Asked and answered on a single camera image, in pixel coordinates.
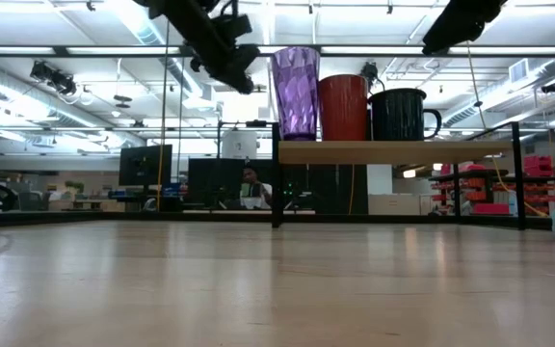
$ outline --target wooden table surface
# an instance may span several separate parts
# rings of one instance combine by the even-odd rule
[[[0,228],[0,347],[555,346],[550,232]]]

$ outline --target computer monitor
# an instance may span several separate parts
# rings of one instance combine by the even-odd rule
[[[119,185],[148,186],[171,183],[172,145],[164,146],[162,157],[162,182],[158,182],[160,146],[122,149],[119,160]]]

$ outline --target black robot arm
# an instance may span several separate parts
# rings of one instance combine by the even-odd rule
[[[236,39],[251,33],[250,20],[238,14],[237,0],[231,0],[232,14],[210,18],[207,14],[218,0],[134,0],[149,8],[149,17],[164,15],[185,39],[194,59],[193,70],[200,66],[212,78],[226,83],[239,93],[251,93],[253,82],[248,66],[260,54],[255,44],[236,44]]]

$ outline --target air vent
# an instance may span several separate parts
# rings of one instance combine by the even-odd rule
[[[528,59],[522,59],[509,67],[511,83],[519,82],[528,76]]]

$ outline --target cable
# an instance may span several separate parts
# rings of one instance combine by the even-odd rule
[[[353,175],[351,178],[351,202],[348,205],[348,215],[353,213],[353,197],[355,196],[355,165],[353,165]]]
[[[167,62],[169,60],[169,38],[171,33],[171,26],[166,26],[166,48],[164,49],[164,61]],[[121,58],[117,63],[117,85],[119,86],[119,74],[121,69]],[[160,129],[160,164],[158,167],[158,192],[156,195],[157,198],[157,211],[160,212],[160,193],[162,191],[162,164],[164,163],[164,143],[166,139],[166,79],[168,70],[164,67],[164,84],[162,85],[162,128]]]
[[[472,85],[474,86],[474,94],[477,97],[477,105],[479,105],[479,106],[477,106],[477,109],[479,110],[479,117],[481,117],[481,123],[483,124],[484,129],[487,129],[488,126],[486,125],[486,120],[483,117],[483,110],[481,110],[481,100],[479,99],[479,90],[477,88],[476,78],[475,78],[475,75],[474,75],[474,67],[473,67],[473,64],[472,64],[472,56],[470,55],[470,41],[469,40],[466,41],[466,47],[468,49],[468,63],[470,65],[470,75],[472,76]],[[502,188],[509,194],[511,194],[511,193],[515,194],[515,191],[510,190],[505,185],[505,182],[502,180],[502,176],[500,174],[500,169],[498,169],[498,163],[496,162],[496,158],[494,158],[492,156],[491,161],[493,162],[493,166],[496,169],[496,175],[498,176],[498,182],[500,182],[500,185],[502,186]],[[531,206],[528,202],[525,201],[524,205],[526,207],[530,208],[531,210],[533,210],[540,217],[548,217],[547,214],[545,214],[543,212],[540,212],[538,209]]]

